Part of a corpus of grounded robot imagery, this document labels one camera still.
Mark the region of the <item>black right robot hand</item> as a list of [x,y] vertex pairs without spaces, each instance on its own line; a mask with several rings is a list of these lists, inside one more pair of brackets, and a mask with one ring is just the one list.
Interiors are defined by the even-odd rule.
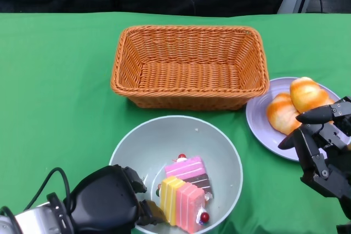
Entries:
[[320,106],[296,117],[301,126],[278,145],[296,150],[303,170],[301,182],[324,197],[337,198],[350,218],[350,144],[338,132],[350,136],[350,97]]

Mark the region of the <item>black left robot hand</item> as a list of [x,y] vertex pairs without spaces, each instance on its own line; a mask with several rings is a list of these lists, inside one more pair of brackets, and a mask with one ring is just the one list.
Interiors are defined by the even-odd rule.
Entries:
[[71,192],[70,220],[75,233],[130,233],[135,226],[166,221],[151,200],[139,201],[147,188],[130,167],[108,165],[85,177]]

